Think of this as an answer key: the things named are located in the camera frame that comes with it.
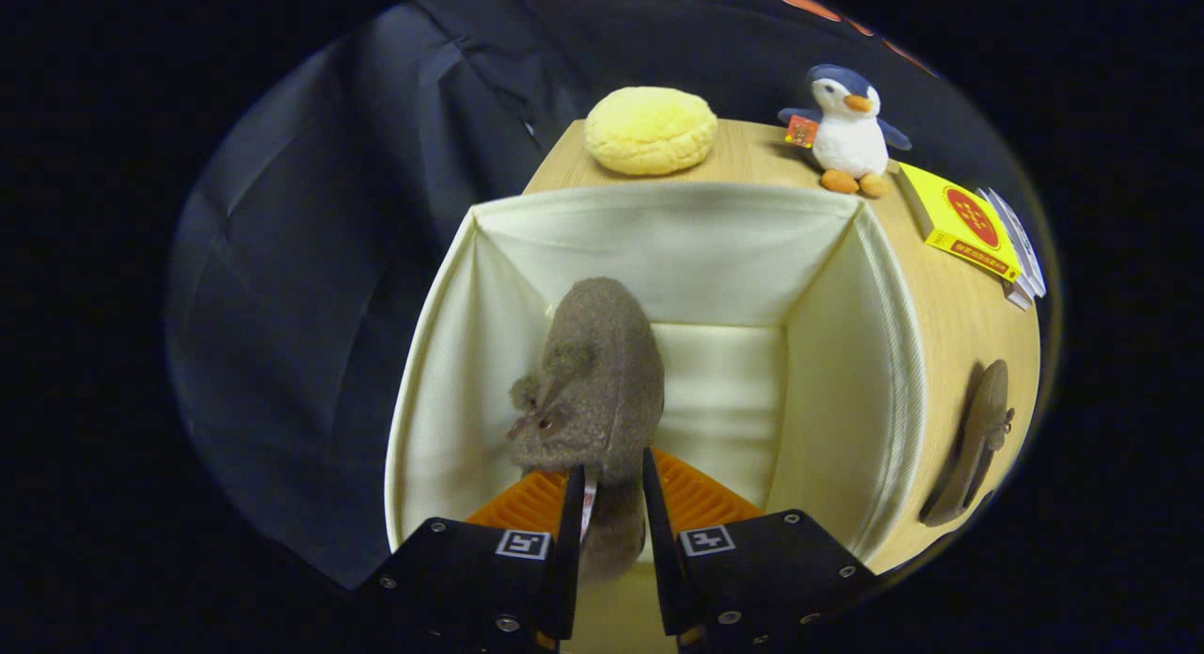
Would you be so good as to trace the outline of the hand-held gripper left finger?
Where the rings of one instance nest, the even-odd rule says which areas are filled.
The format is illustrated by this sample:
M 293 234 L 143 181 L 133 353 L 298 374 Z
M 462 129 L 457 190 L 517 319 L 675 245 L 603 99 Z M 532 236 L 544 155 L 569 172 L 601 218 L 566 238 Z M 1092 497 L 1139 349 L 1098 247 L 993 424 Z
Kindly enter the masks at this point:
M 353 593 L 368 653 L 557 653 L 576 628 L 586 472 L 533 471 L 421 522 Z

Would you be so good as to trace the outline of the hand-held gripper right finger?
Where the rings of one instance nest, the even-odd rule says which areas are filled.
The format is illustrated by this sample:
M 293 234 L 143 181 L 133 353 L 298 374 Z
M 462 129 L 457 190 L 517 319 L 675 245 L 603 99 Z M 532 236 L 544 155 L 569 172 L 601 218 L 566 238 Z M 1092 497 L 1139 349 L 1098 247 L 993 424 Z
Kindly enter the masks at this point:
M 657 448 L 643 491 L 659 611 L 680 653 L 814 653 L 880 578 L 799 508 L 766 512 Z

